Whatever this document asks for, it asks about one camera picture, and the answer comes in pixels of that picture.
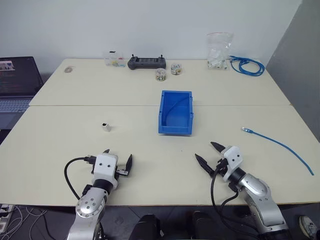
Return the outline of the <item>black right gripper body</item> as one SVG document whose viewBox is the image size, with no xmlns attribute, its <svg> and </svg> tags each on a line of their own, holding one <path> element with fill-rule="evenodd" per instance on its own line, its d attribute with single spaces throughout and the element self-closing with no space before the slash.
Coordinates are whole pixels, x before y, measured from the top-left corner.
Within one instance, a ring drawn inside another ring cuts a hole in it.
<svg viewBox="0 0 320 240">
<path fill-rule="evenodd" d="M 215 173 L 217 175 L 220 175 L 222 177 L 225 176 L 225 174 L 227 173 L 228 171 L 228 160 L 226 158 L 221 158 L 218 162 L 217 162 L 217 166 L 216 166 L 216 169 L 215 169 Z"/>
</svg>

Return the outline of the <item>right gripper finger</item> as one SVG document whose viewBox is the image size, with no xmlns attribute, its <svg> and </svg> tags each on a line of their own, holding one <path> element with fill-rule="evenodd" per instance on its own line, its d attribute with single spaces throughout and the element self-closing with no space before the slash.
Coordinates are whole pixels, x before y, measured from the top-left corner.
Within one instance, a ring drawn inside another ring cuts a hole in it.
<svg viewBox="0 0 320 240">
<path fill-rule="evenodd" d="M 210 143 L 219 153 L 222 153 L 226 149 L 225 146 L 223 146 L 217 142 L 211 141 Z"/>
<path fill-rule="evenodd" d="M 214 173 L 215 173 L 215 170 L 212 169 L 207 161 L 205 161 L 205 159 L 203 157 L 201 157 L 200 155 L 198 154 L 194 154 L 195 155 L 195 158 L 197 160 L 197 162 L 199 163 L 199 165 L 209 174 L 209 176 L 212 178 Z"/>
</svg>

